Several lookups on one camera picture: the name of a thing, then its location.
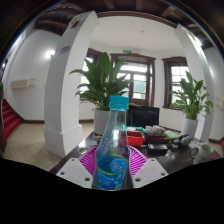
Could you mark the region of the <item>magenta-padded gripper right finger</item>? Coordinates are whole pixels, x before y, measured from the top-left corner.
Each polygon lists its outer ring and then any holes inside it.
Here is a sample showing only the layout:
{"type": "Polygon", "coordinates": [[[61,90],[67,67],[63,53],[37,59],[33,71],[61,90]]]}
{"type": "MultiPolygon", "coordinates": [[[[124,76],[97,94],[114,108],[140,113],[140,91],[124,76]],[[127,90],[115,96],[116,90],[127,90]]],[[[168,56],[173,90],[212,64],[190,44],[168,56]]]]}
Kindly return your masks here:
{"type": "Polygon", "coordinates": [[[141,188],[168,175],[156,158],[147,158],[138,149],[129,147],[129,171],[134,188],[141,188]]]}

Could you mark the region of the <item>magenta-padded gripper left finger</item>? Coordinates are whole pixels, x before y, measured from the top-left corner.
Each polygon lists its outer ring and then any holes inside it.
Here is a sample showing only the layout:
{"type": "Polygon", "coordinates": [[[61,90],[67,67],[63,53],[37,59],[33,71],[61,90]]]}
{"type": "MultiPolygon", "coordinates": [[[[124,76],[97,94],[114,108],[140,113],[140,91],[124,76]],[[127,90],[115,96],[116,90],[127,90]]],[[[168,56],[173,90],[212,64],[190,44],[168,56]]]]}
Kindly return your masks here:
{"type": "Polygon", "coordinates": [[[91,188],[96,169],[97,147],[88,150],[79,158],[70,158],[57,172],[57,176],[84,188],[91,188]]]}

